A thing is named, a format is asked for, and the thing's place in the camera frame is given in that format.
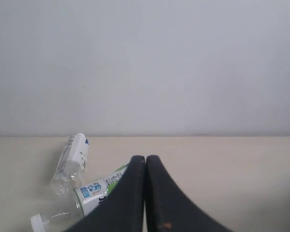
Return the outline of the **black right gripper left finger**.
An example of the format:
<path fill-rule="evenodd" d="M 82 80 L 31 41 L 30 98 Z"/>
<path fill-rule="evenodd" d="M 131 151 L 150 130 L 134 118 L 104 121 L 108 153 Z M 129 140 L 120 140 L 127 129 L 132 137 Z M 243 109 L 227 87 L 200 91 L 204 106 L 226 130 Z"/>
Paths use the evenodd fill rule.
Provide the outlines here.
<path fill-rule="evenodd" d="M 69 232 L 140 232 L 143 229 L 145 159 L 133 156 L 107 198 Z"/>

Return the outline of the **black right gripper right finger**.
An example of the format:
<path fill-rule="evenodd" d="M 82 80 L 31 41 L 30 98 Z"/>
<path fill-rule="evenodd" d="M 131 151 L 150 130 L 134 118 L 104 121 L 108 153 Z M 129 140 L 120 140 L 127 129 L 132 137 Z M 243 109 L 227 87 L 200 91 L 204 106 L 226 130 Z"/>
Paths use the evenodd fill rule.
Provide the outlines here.
<path fill-rule="evenodd" d="M 229 232 L 179 188 L 159 156 L 146 158 L 145 211 L 149 232 Z"/>

